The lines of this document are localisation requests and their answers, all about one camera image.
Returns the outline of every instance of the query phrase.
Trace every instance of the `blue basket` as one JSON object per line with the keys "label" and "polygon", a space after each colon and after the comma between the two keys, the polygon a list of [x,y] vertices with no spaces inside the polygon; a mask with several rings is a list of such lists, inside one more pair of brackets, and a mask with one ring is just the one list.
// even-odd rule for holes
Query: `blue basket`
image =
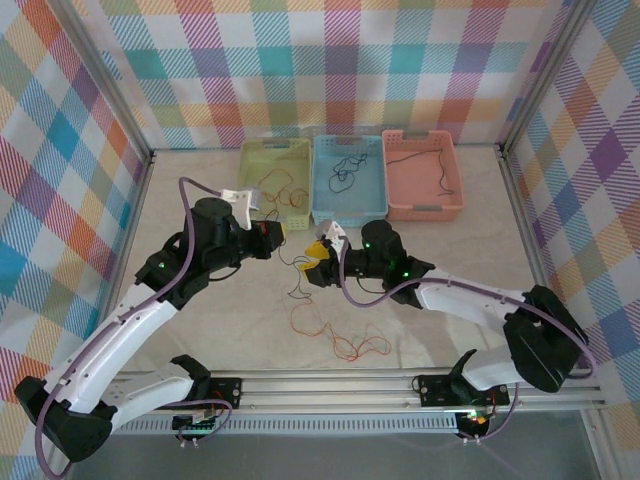
{"label": "blue basket", "polygon": [[[347,174],[347,178],[342,175],[343,180],[336,176],[335,168],[343,159],[362,159],[364,154],[366,159],[357,167],[354,163],[343,164],[344,170],[357,171]],[[315,137],[312,185],[311,215],[316,225],[330,219],[343,227],[362,227],[371,220],[385,218],[388,202],[382,137]]]}

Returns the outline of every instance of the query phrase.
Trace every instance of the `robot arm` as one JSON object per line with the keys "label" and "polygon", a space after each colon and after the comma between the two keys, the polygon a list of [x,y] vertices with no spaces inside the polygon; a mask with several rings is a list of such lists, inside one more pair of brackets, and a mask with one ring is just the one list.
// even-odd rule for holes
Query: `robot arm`
{"label": "robot arm", "polygon": [[[208,369],[187,355],[124,385],[111,381],[149,336],[209,285],[212,272],[239,269],[247,258],[268,259],[282,244],[280,223],[249,220],[254,195],[223,191],[224,200],[196,202],[190,212],[193,255],[177,283],[165,288],[187,263],[187,222],[184,231],[147,259],[119,306],[76,352],[44,379],[26,377],[18,384],[16,396],[31,421],[36,423],[44,409],[44,434],[72,462],[93,454],[111,431],[132,418],[169,403],[211,398]],[[163,290],[155,301],[147,301]],[[128,313],[142,303],[146,306]]]}
{"label": "robot arm", "polygon": [[[364,248],[359,250],[349,246],[336,222],[323,222],[317,236],[320,240],[306,253],[318,261],[301,266],[310,283],[337,285],[359,307],[390,297],[414,308],[454,314],[506,338],[504,347],[467,352],[452,369],[447,393],[454,394],[460,404],[473,404],[492,387],[512,382],[526,381],[545,392],[557,392],[586,350],[586,335],[546,287],[520,292],[454,277],[407,255],[400,236],[384,220],[362,228]],[[360,304],[346,291],[346,277],[380,279],[387,294],[371,304]],[[543,321],[549,316],[555,325]]]}

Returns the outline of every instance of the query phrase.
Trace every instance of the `colorful checkered pattern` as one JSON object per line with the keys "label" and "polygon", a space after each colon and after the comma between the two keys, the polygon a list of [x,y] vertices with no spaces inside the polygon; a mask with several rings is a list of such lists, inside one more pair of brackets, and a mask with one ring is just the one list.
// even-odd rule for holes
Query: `colorful checkered pattern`
{"label": "colorful checkered pattern", "polygon": [[520,113],[520,109],[522,107],[523,102],[531,93],[531,89],[536,83],[541,70],[547,64],[549,58],[551,57],[553,51],[553,44],[558,38],[558,34],[561,32],[562,28],[565,26],[567,21],[567,17],[569,12],[571,11],[571,7],[575,4],[576,0],[563,0],[562,6],[560,10],[556,14],[556,18],[551,25],[551,28],[547,32],[547,36],[542,43],[542,47],[538,51],[538,55],[536,56],[535,61],[531,64],[531,68],[529,69],[529,73],[520,88],[520,93],[518,93],[518,97],[511,107],[511,111],[507,116],[507,121],[504,123],[502,130],[500,131],[500,135],[498,136],[497,143],[504,143],[507,138],[507,135],[511,131],[511,127],[513,125],[514,120],[517,118]]}
{"label": "colorful checkered pattern", "polygon": [[13,393],[92,331],[142,160],[44,0],[0,0],[0,478],[35,478]]}
{"label": "colorful checkered pattern", "polygon": [[174,149],[310,126],[493,143],[566,11],[562,0],[74,3],[150,143]]}
{"label": "colorful checkered pattern", "polygon": [[600,0],[516,149],[554,290],[640,467],[640,2]]}

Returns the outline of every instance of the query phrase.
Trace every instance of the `pink basket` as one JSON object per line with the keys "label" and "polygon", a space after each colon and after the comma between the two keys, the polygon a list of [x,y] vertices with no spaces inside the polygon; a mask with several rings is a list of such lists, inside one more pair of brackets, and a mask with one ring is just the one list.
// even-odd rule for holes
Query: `pink basket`
{"label": "pink basket", "polygon": [[389,220],[445,222],[464,208],[458,159],[445,131],[382,132]]}

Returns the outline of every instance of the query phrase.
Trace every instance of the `orange wire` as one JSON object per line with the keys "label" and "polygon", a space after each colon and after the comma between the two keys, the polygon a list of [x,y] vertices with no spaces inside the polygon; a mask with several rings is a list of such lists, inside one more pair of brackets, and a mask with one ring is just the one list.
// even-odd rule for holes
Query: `orange wire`
{"label": "orange wire", "polygon": [[[333,325],[331,325],[330,322],[325,322],[322,328],[317,332],[307,332],[305,330],[301,330],[297,328],[294,323],[294,314],[296,310],[298,310],[298,308],[300,307],[312,307],[315,314],[318,316],[318,318],[320,318],[320,313],[318,312],[315,303],[311,298],[307,298],[304,300],[303,303],[300,303],[295,307],[293,307],[293,309],[291,309],[291,312],[289,313],[289,324],[291,325],[291,328],[293,329],[293,331],[301,335],[305,335],[307,337],[313,338],[313,337],[322,335],[325,331],[328,330],[331,336],[332,344],[333,344],[333,353],[339,359],[345,360],[347,362],[355,362],[356,360],[363,357],[369,352],[375,352],[383,356],[389,355],[391,353],[391,342],[387,340],[384,336],[373,335],[371,337],[367,337],[367,331],[369,329],[369,325],[367,325],[365,329],[364,339],[357,346],[352,341],[348,340],[342,335],[337,334],[333,330]],[[373,340],[381,340],[384,343],[384,348],[380,349],[376,347],[372,343]],[[341,347],[340,342],[344,342],[346,344],[346,346],[348,347],[348,351],[345,351]],[[362,347],[364,347],[365,345],[369,345],[371,348],[367,348],[366,350],[362,351]]]}
{"label": "orange wire", "polygon": [[[276,172],[283,172],[285,175],[287,175],[289,177],[289,181],[280,188],[280,190],[278,190],[278,192],[273,195],[269,192],[264,192],[262,191],[262,183],[269,178],[271,175],[273,175]],[[258,189],[260,191],[262,191],[262,195],[264,196],[264,198],[268,201],[273,203],[273,209],[271,209],[271,212],[275,211],[277,213],[278,212],[278,202],[280,203],[280,205],[282,205],[283,207],[293,207],[293,208],[300,208],[302,206],[302,204],[304,203],[304,197],[308,197],[309,196],[309,192],[307,192],[305,189],[303,188],[296,188],[294,189],[292,192],[289,191],[289,186],[291,184],[294,183],[294,179],[291,176],[291,174],[289,172],[287,172],[285,169],[283,168],[274,168],[273,170],[271,170],[269,173],[267,173],[264,177],[262,177],[260,179],[260,181],[258,182]],[[285,197],[283,197],[283,193],[286,193],[289,197],[288,199],[285,199]]]}

